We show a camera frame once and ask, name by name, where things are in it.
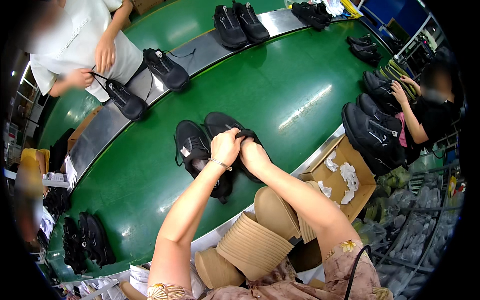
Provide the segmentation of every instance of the hand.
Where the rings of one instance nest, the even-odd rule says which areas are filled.
[[[409,85],[414,85],[415,84],[415,81],[413,81],[413,79],[411,79],[409,77],[406,77],[405,75],[400,76],[400,80],[405,82],[406,84],[409,84]]]
[[[89,73],[91,71],[92,69],[75,69],[65,77],[65,81],[69,82],[70,86],[85,89],[93,82],[93,76]]]
[[[393,81],[390,86],[393,90],[392,95],[395,96],[395,99],[402,105],[408,103],[407,95],[398,81]]]
[[[249,137],[241,144],[240,159],[248,171],[258,177],[258,172],[272,164],[264,148]]]
[[[240,151],[240,142],[243,137],[235,138],[238,128],[232,128],[215,136],[210,144],[212,158],[221,161],[227,166],[233,164]]]
[[[95,49],[95,64],[99,73],[110,71],[115,63],[115,43],[109,35],[103,34]]]

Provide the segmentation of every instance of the floral dress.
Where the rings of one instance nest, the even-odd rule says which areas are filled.
[[[325,286],[313,288],[295,281],[296,272],[288,258],[269,275],[259,280],[247,280],[249,289],[228,286],[208,292],[205,300],[343,300],[355,258],[363,248],[359,240],[347,240],[335,246],[323,262]],[[147,300],[197,300],[192,292],[164,283],[151,285]],[[377,272],[367,253],[359,260],[350,300],[393,300],[392,292],[380,287]]]

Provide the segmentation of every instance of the black sneaker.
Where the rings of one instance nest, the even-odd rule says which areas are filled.
[[[380,80],[389,81],[379,70],[373,70],[373,74],[377,76]]]
[[[246,129],[243,127],[237,120],[228,116],[222,112],[211,112],[205,117],[205,123],[203,124],[208,136],[213,139],[213,137],[217,136],[218,134],[230,130],[234,127],[240,129],[240,132],[237,134],[236,138],[246,136],[253,138],[253,141],[257,144],[262,145],[260,140],[258,139],[257,135],[250,129]],[[244,166],[240,157],[234,162],[235,167],[241,168],[245,175],[253,182],[256,183],[263,183],[260,179],[256,178],[248,169]]]
[[[233,0],[233,11],[250,42],[262,43],[270,38],[268,30],[258,20],[249,2],[247,2],[247,4],[241,4]]]
[[[240,27],[233,8],[217,5],[215,7],[213,20],[213,24],[220,35],[223,46],[238,49],[247,45],[247,36]]]
[[[302,2],[301,4],[296,2],[293,3],[292,14],[306,24],[311,25],[316,30],[325,29],[327,22],[329,22],[325,15],[317,14],[313,6],[307,2]]]
[[[342,121],[349,142],[363,156],[372,156],[390,169],[404,165],[405,151],[398,140],[401,123],[387,128],[353,103],[343,106]]]
[[[67,216],[64,218],[63,223],[63,250],[65,251],[63,261],[72,267],[75,274],[81,274],[87,270],[77,226],[75,222]]]
[[[388,114],[395,115],[402,111],[401,105],[392,95],[392,81],[381,80],[372,72],[363,72],[363,82],[367,87],[368,94],[372,96],[380,109]]]
[[[370,38],[370,34],[367,34],[366,36],[362,37],[352,37],[352,36],[347,36],[347,42],[350,45],[359,45],[359,46],[368,46],[372,44],[372,39]]]
[[[355,55],[359,60],[366,62],[367,64],[377,67],[378,63],[382,59],[380,53],[378,53],[375,49],[373,50],[358,50],[354,47],[355,45],[350,47],[350,51]]]
[[[107,264],[114,264],[117,258],[113,254],[112,247],[108,242],[107,234],[100,220],[94,215],[87,215],[87,224],[90,232],[89,245],[87,247],[91,247],[98,255],[96,264],[100,266],[100,269]]]
[[[90,231],[88,230],[88,213],[81,212],[78,216],[78,226],[80,227],[80,243],[87,252],[87,257],[89,260],[94,261],[100,258],[100,255],[92,248],[92,245],[89,243],[90,240]]]
[[[362,93],[358,95],[357,106],[360,107],[367,116],[374,118],[374,120],[380,125],[397,132],[402,131],[402,122],[399,119],[382,112],[368,94]]]
[[[371,45],[367,45],[367,46],[359,46],[359,45],[356,45],[356,44],[352,44],[352,48],[355,50],[355,51],[377,51],[377,44],[376,43],[372,43]]]
[[[327,12],[325,4],[323,2],[313,4],[313,8],[315,9],[315,12],[317,14],[324,15],[326,17],[325,26],[329,26],[331,21],[332,21],[333,16],[329,12]]]
[[[183,120],[178,123],[175,130],[175,144],[177,147],[175,162],[178,166],[181,166],[183,163],[191,176],[197,178],[211,157],[210,143],[205,133],[192,121]],[[177,162],[178,153],[180,153],[182,158],[182,163],[180,164]],[[230,195],[231,192],[231,181],[228,175],[224,173],[216,182],[210,196],[217,198],[222,204],[225,204],[227,203],[225,197]]]
[[[121,113],[131,121],[139,121],[148,108],[145,101],[116,80],[108,79],[105,90]]]
[[[160,77],[165,86],[174,92],[183,90],[190,82],[187,71],[171,60],[165,51],[144,49],[144,61],[150,72]]]

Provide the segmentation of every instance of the silver bangle bracelet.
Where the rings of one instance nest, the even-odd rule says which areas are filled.
[[[222,163],[222,162],[219,161],[219,160],[214,159],[213,157],[209,157],[208,160],[209,160],[209,161],[213,161],[214,163],[218,163],[219,165],[225,167],[225,169],[227,169],[228,171],[232,171],[232,170],[233,170],[232,167],[227,166],[226,164]]]

